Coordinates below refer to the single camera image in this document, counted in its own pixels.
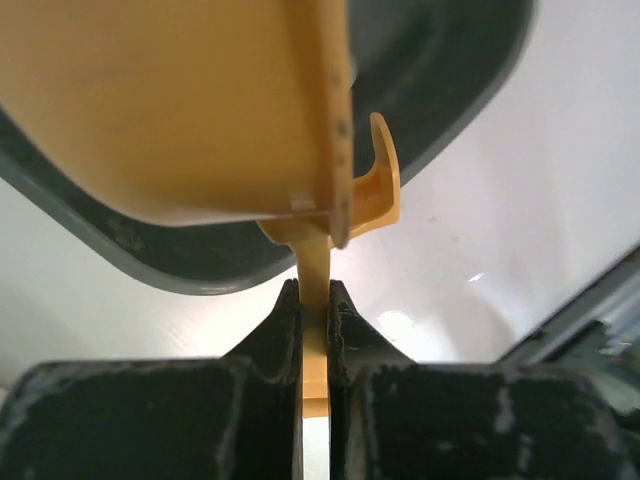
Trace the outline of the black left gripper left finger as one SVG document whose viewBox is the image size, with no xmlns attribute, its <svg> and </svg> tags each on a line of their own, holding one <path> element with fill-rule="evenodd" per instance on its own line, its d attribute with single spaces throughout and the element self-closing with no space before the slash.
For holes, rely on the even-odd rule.
<svg viewBox="0 0 640 480">
<path fill-rule="evenodd" d="M 30 368 L 1 409 L 5 479 L 299 479 L 298 284 L 219 358 Z"/>
</svg>

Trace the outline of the orange litter scoop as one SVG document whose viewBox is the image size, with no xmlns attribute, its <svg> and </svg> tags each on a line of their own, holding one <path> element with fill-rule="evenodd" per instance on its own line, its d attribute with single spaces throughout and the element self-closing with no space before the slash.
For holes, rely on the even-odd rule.
<svg viewBox="0 0 640 480">
<path fill-rule="evenodd" d="M 5 1 L 1 107 L 108 207 L 181 227 L 251 220 L 295 254 L 303 412 L 330 411 L 330 252 L 400 212 L 396 150 L 353 173 L 342 1 Z"/>
</svg>

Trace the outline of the dark grey plastic tub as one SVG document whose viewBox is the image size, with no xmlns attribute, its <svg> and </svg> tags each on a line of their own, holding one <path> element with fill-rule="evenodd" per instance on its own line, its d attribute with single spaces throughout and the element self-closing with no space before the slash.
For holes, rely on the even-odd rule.
<svg viewBox="0 0 640 480">
<path fill-rule="evenodd" d="M 534 8 L 531 1 L 351 2 L 355 174 L 373 164 L 374 112 L 390 128 L 401 179 L 427 166 L 505 83 Z M 113 211 L 66 179 L 8 117 L 1 120 L 1 176 L 117 269 L 166 291 L 238 292 L 294 263 L 253 222 L 166 228 Z"/>
</svg>

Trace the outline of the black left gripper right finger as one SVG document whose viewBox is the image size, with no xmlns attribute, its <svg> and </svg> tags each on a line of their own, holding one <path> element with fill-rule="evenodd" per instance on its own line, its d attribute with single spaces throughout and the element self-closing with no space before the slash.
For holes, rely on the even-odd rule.
<svg viewBox="0 0 640 480">
<path fill-rule="evenodd" d="M 554 364 L 422 364 L 330 285 L 333 479 L 635 479 L 639 445 L 595 384 Z"/>
</svg>

